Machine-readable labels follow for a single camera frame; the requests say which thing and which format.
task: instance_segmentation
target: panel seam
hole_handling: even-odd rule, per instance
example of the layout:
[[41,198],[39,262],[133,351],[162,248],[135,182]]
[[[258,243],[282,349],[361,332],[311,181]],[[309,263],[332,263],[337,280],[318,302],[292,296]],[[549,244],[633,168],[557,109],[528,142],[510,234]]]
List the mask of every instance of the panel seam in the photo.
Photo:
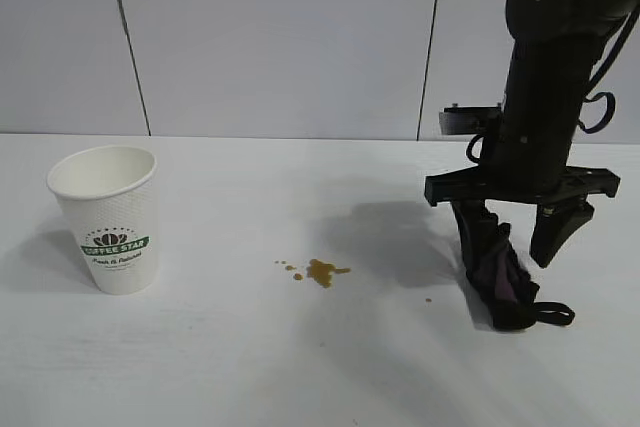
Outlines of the panel seam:
[[147,113],[147,105],[144,101],[144,95],[142,94],[142,84],[140,83],[140,74],[138,73],[138,64],[136,63],[136,56],[133,53],[133,44],[131,42],[131,33],[129,32],[129,26],[127,24],[127,17],[124,13],[124,5],[122,0],[117,0],[118,12],[120,14],[120,21],[122,23],[122,29],[127,39],[127,45],[129,46],[129,56],[131,58],[131,65],[133,66],[133,75],[136,79],[136,86],[138,88],[138,95],[140,97],[140,104],[142,105],[142,115],[147,126],[147,135],[151,136],[151,124],[149,122],[149,115]]
[[418,114],[418,132],[416,134],[416,142],[420,141],[420,133],[422,130],[422,114],[424,112],[424,100],[427,93],[427,81],[429,79],[429,66],[431,63],[431,52],[433,48],[433,36],[436,27],[436,17],[438,13],[438,0],[433,1],[433,12],[431,13],[431,28],[429,29],[429,42],[427,47],[427,60],[424,67],[424,82],[422,84],[422,98],[420,99],[420,112]]

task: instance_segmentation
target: white paper cup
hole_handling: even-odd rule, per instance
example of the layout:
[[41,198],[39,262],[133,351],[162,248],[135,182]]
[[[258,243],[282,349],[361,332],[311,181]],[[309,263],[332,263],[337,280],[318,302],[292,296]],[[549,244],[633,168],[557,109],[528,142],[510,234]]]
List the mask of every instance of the white paper cup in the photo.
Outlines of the white paper cup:
[[155,170],[151,152],[114,145],[71,155],[47,176],[95,283],[109,294],[145,288],[158,269]]

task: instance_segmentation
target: coffee spill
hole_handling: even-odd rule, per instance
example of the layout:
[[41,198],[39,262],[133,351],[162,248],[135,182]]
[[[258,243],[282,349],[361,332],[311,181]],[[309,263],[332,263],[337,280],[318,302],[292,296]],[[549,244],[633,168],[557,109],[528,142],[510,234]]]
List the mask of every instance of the coffee spill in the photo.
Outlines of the coffee spill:
[[307,267],[307,277],[315,280],[325,289],[331,287],[333,274],[340,275],[348,274],[349,272],[351,272],[351,269],[336,269],[335,265],[326,264],[318,259],[311,260],[309,267]]

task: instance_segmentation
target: cable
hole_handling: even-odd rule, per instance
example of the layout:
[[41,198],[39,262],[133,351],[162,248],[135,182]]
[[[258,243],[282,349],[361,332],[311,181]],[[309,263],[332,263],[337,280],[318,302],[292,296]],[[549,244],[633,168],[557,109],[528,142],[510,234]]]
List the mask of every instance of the cable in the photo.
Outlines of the cable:
[[473,139],[471,139],[471,142],[469,142],[469,145],[467,146],[467,159],[469,159],[474,164],[479,164],[480,158],[473,155],[473,148],[483,138],[484,134],[478,134]]
[[580,130],[582,130],[585,134],[595,134],[597,132],[600,132],[606,126],[609,125],[611,120],[613,120],[613,115],[616,112],[615,96],[611,92],[600,92],[597,95],[595,95],[592,99],[590,99],[589,94],[593,91],[593,89],[595,89],[598,86],[598,84],[604,78],[604,76],[607,75],[607,72],[609,72],[609,69],[611,69],[611,66],[618,59],[618,56],[620,55],[620,52],[622,52],[622,48],[627,43],[627,40],[629,40],[629,37],[631,36],[631,32],[633,32],[633,29],[635,28],[639,17],[640,17],[640,5],[636,6],[636,8],[631,12],[631,14],[629,14],[629,17],[627,17],[624,27],[622,27],[622,31],[620,32],[620,35],[618,35],[618,38],[616,39],[616,43],[613,44],[613,47],[611,48],[611,52],[609,52],[609,55],[604,60],[604,62],[602,63],[598,71],[591,78],[591,80],[589,81],[589,84],[587,84],[587,92],[586,92],[584,101],[588,104],[591,104],[593,102],[597,102],[603,97],[606,97],[607,111],[605,112],[604,117],[602,117],[602,120],[600,120],[600,122],[598,122],[594,127],[591,127],[591,128],[587,128],[584,125],[584,122],[582,122],[581,120],[578,120],[578,127],[580,127]]
[[629,14],[629,17],[627,18],[627,22],[624,24],[624,27],[622,28],[620,35],[618,35],[618,38],[616,39],[616,43],[611,48],[611,52],[609,52],[609,55],[607,56],[605,61],[602,63],[602,65],[600,66],[596,74],[589,81],[589,84],[587,85],[587,92],[585,93],[585,95],[589,95],[593,91],[593,89],[597,87],[597,85],[604,78],[604,76],[607,75],[607,72],[609,72],[609,69],[611,68],[613,63],[618,59],[618,56],[620,55],[620,52],[622,51],[624,44],[629,39],[631,32],[633,32],[633,29],[636,26],[636,23],[638,22],[638,17],[640,17],[640,5],[638,5],[631,12],[631,14]]

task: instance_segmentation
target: white table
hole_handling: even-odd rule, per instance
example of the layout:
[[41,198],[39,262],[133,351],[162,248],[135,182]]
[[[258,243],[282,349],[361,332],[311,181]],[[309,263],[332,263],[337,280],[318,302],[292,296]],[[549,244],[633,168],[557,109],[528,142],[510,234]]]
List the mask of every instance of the white table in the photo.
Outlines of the white table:
[[[93,286],[44,186],[90,146],[158,156],[161,273]],[[569,328],[498,334],[428,172],[459,143],[0,136],[0,425],[632,426],[640,405],[640,147],[577,146],[623,177],[542,272]],[[526,251],[534,209],[497,204]],[[323,289],[274,261],[351,268]]]

